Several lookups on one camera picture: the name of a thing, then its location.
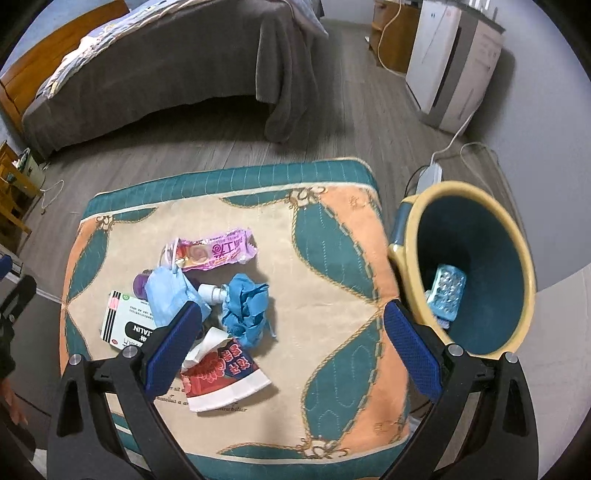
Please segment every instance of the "blue gripper pad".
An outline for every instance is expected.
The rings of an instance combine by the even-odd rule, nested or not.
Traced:
[[[442,392],[439,363],[394,301],[384,309],[384,328],[419,392],[435,403]]]
[[[168,392],[201,331],[201,309],[188,301],[168,326],[157,328],[144,343],[145,371],[142,376],[145,394],[151,401]]]

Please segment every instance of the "red printed wrapper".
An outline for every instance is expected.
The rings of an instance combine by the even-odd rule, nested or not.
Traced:
[[[189,408],[196,412],[225,407],[271,383],[234,339],[205,355],[181,379]]]

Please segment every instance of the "crumpled blue glove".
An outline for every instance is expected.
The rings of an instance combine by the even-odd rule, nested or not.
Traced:
[[[244,348],[261,341],[265,327],[275,338],[265,311],[269,305],[269,285],[255,284],[245,274],[234,276],[226,287],[228,295],[222,304],[222,326]]]

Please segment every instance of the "white air purifier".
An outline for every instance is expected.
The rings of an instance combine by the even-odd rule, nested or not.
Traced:
[[[423,0],[406,82],[420,119],[455,133],[480,105],[504,29],[455,1]]]

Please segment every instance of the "gray bedspread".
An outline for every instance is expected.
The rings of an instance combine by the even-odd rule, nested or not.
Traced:
[[[188,7],[111,45],[52,98],[37,97],[22,119],[25,137],[47,158],[157,110],[255,95],[272,105],[265,136],[283,142],[317,99],[314,41],[322,39],[303,33],[285,2]]]

